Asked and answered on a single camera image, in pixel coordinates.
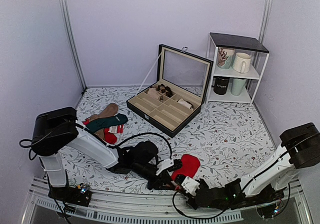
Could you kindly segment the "red and beige sock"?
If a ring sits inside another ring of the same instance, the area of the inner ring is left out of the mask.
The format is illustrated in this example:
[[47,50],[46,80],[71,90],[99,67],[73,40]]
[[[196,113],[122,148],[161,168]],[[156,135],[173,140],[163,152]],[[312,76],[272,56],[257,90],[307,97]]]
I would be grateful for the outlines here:
[[201,165],[199,159],[193,155],[184,154],[181,161],[182,167],[173,172],[172,179],[175,180],[179,174],[193,178]]

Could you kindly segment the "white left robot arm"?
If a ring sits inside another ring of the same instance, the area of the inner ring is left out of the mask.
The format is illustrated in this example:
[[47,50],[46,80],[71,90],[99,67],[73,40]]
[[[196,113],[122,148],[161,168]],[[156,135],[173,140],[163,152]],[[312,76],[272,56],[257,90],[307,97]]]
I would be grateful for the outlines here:
[[133,171],[147,180],[147,188],[174,190],[168,168],[173,160],[158,159],[158,148],[150,141],[135,146],[108,145],[77,120],[73,107],[65,107],[37,116],[31,140],[31,150],[40,157],[51,186],[64,201],[74,197],[68,184],[68,175],[62,164],[60,150],[71,147],[112,173],[128,174]]

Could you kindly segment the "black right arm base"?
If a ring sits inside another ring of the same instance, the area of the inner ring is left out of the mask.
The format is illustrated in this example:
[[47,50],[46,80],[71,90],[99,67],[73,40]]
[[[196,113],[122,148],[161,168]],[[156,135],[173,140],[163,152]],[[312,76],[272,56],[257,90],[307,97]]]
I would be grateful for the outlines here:
[[290,184],[280,190],[275,190],[270,184],[258,195],[246,197],[241,202],[241,207],[257,206],[256,211],[262,219],[273,219],[279,216],[288,206],[291,191]]

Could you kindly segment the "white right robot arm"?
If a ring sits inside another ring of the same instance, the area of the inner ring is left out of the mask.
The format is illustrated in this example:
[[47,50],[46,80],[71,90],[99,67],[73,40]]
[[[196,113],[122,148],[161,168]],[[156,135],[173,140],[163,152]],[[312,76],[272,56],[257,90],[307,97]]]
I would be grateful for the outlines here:
[[224,187],[209,188],[204,180],[189,177],[183,182],[187,204],[193,209],[238,209],[269,203],[284,197],[297,170],[319,164],[319,134],[311,122],[284,131],[274,154],[253,172]]

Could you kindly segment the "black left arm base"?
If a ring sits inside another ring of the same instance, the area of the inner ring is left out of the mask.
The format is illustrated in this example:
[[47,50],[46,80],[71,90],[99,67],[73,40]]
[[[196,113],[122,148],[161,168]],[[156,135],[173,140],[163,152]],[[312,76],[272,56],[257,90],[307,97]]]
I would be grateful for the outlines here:
[[88,184],[80,183],[74,187],[69,186],[69,181],[66,174],[66,184],[63,187],[53,187],[48,174],[47,176],[50,189],[48,196],[50,198],[62,201],[64,204],[70,203],[85,207],[89,206],[92,192],[90,191],[90,186]]

